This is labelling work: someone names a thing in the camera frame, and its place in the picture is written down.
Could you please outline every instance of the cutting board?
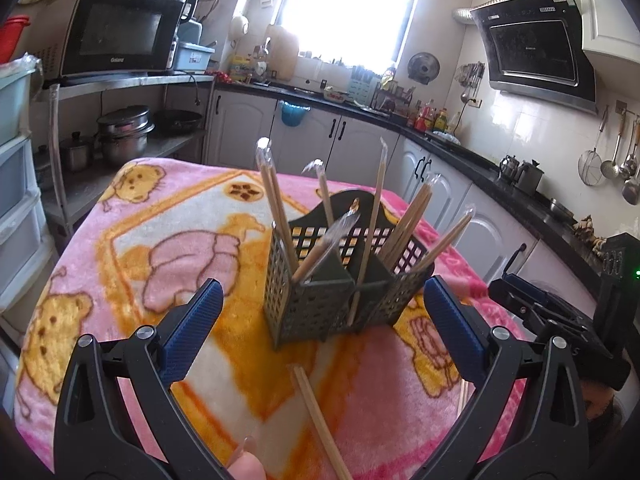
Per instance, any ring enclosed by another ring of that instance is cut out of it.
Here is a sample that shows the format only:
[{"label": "cutting board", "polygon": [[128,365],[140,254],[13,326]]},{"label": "cutting board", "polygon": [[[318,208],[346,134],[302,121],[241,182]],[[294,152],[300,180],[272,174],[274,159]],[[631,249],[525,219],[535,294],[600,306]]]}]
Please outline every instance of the cutting board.
[{"label": "cutting board", "polygon": [[267,70],[276,71],[277,79],[290,81],[298,62],[300,42],[298,37],[279,25],[269,25],[264,35],[271,38],[269,55],[267,56]]}]

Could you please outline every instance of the red bucket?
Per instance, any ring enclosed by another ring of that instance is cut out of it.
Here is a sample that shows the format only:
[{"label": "red bucket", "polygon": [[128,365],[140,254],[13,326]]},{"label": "red bucket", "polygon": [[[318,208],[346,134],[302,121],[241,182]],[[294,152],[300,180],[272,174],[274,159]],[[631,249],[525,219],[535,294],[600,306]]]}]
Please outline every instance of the red bucket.
[{"label": "red bucket", "polygon": [[26,14],[11,16],[0,27],[0,63],[8,63],[14,54],[20,35],[25,27],[29,27],[29,17]]}]

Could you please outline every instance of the fingernail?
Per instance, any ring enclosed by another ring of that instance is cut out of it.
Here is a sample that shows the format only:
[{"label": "fingernail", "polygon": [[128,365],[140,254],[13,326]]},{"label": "fingernail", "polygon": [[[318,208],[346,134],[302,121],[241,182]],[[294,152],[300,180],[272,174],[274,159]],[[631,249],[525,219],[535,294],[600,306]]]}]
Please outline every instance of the fingernail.
[{"label": "fingernail", "polygon": [[248,453],[251,453],[252,455],[255,455],[257,449],[258,445],[256,444],[255,439],[251,435],[246,436],[244,440],[238,445],[238,447],[236,447],[236,450],[231,454],[229,460],[226,461],[226,467],[231,466],[233,462],[238,460],[243,452],[246,451]]}]

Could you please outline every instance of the black microwave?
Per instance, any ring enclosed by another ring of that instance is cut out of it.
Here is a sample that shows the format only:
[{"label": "black microwave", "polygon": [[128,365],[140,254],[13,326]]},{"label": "black microwave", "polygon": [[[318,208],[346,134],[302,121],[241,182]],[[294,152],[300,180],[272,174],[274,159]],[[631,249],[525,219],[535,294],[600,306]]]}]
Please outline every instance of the black microwave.
[{"label": "black microwave", "polygon": [[117,72],[163,72],[183,3],[54,0],[37,15],[28,52],[47,81]]},{"label": "black microwave", "polygon": [[596,113],[593,66],[575,0],[506,0],[471,11],[496,90]]}]

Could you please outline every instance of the human hand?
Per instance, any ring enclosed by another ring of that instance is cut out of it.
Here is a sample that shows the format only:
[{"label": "human hand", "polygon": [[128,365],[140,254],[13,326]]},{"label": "human hand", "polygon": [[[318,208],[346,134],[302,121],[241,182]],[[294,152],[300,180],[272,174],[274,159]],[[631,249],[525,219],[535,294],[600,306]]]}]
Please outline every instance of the human hand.
[{"label": "human hand", "polygon": [[248,436],[231,454],[226,469],[236,480],[266,480],[264,467],[255,456],[255,439]]}]

